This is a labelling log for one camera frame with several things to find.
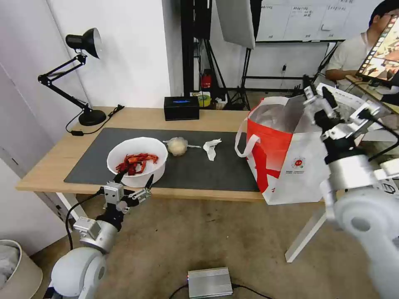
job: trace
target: black desk mat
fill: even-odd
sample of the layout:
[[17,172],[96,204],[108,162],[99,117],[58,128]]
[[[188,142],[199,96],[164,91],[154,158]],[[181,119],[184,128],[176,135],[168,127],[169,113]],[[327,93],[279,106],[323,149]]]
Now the black desk mat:
[[[234,132],[168,131],[105,128],[93,141],[64,182],[104,185],[114,175],[107,168],[108,153],[124,140],[152,137],[160,141],[183,137],[191,145],[203,146],[206,141],[222,139],[216,146],[215,160],[209,161],[203,149],[189,148],[180,157],[169,153],[165,173],[154,184],[156,188],[259,191],[245,158],[234,150]],[[245,134],[240,150],[245,147]]]

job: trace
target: white t-shirt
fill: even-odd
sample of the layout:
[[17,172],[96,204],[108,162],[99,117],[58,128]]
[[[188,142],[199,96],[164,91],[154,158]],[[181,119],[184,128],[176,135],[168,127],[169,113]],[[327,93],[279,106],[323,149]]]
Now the white t-shirt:
[[[371,48],[368,45],[366,33],[347,39],[334,52],[327,70],[356,71],[365,61]],[[346,90],[350,84],[346,79],[338,81],[338,86],[341,90]]]

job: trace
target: table leg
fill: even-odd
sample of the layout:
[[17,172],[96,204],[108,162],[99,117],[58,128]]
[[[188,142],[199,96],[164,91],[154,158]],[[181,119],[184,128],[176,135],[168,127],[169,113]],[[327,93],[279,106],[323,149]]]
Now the table leg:
[[[57,192],[57,196],[65,205],[67,210],[69,210],[74,204],[78,203],[75,194]],[[79,217],[87,217],[85,211],[81,206],[77,206],[75,209],[73,209],[71,215],[73,218],[75,218],[76,221],[79,219]]]
[[290,263],[294,261],[294,259],[311,240],[311,238],[317,233],[319,228],[326,220],[325,207],[320,208],[313,214],[308,223],[306,223],[305,227],[300,231],[290,248],[287,250],[285,254],[287,262]]

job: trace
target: desk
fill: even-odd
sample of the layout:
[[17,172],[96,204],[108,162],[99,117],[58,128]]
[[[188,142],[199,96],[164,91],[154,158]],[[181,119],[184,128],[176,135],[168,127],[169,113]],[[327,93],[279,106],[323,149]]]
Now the desk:
[[[96,107],[106,114],[111,107]],[[158,130],[192,130],[236,132],[242,120],[248,116],[247,111],[201,110],[199,120],[165,121],[163,109],[124,108],[115,114],[104,127],[158,129]],[[83,127],[80,124],[74,130],[94,131],[98,126]],[[77,201],[74,194],[93,194],[100,185],[69,184],[64,179],[88,149],[97,135],[72,136],[66,133],[47,155],[19,182],[17,190],[55,192],[69,209]],[[191,189],[153,188],[156,197],[179,199],[209,199],[227,201],[263,202],[259,192],[216,191]],[[74,210],[72,216],[85,217],[81,207]]]
[[[346,79],[352,84],[353,83],[359,83],[359,82],[362,81],[362,80],[359,80],[358,78],[353,77],[353,76],[346,76]],[[365,94],[371,96],[376,101],[381,101],[382,100],[382,94],[380,94],[378,91],[376,91],[374,89],[371,89],[367,84],[360,84],[360,85],[357,86],[357,88],[359,88]],[[399,106],[388,104],[388,103],[384,103],[384,102],[382,102],[382,104],[385,107],[387,107],[391,112],[399,114]]]

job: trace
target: floor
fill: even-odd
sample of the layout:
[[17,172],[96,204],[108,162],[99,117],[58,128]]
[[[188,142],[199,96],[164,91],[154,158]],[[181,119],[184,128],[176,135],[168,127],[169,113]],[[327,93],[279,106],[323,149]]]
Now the floor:
[[[89,217],[104,199],[84,205]],[[125,216],[108,256],[108,274],[96,299],[167,299],[186,283],[188,270],[228,266],[232,281],[274,299],[378,298],[360,245],[324,225],[292,264],[284,253],[319,203],[266,203],[157,199]],[[42,298],[54,263],[68,252],[66,238],[33,256],[43,269]],[[175,299],[188,299],[187,289]],[[260,298],[237,289],[230,298]]]
[[[235,92],[231,91],[229,92],[230,96],[234,96]],[[249,100],[249,106],[251,107],[251,109],[253,109],[254,107],[256,107],[259,102],[261,100],[263,100],[263,98],[265,97],[272,97],[272,96],[287,96],[289,97],[289,95],[291,93],[284,93],[284,92],[263,92],[263,91],[247,91],[246,92],[247,96],[248,96],[248,100]]]

